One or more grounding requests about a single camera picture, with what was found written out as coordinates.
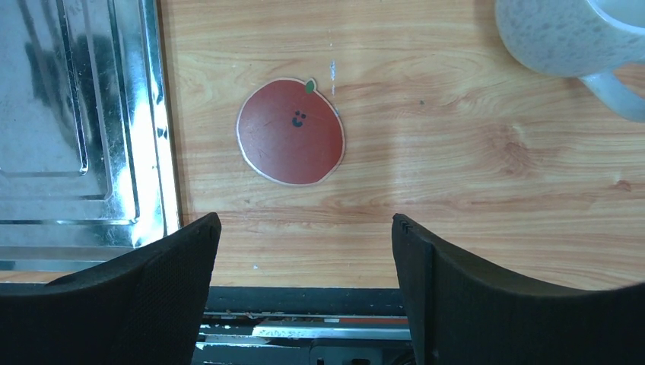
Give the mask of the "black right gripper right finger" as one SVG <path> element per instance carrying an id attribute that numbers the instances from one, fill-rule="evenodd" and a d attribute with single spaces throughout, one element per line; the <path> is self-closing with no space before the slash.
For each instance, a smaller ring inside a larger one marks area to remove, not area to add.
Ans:
<path id="1" fill-rule="evenodd" d="M 644 285 L 580 290 L 503 268 L 403 214 L 392 253 L 419 364 L 642 364 Z"/>

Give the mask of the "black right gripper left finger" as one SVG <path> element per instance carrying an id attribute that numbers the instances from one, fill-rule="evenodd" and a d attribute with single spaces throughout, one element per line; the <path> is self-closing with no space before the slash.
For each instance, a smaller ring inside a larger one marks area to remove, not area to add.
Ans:
<path id="1" fill-rule="evenodd" d="M 3 364 L 188 364 L 221 222 L 181 230 L 47 284 L 1 290 Z"/>

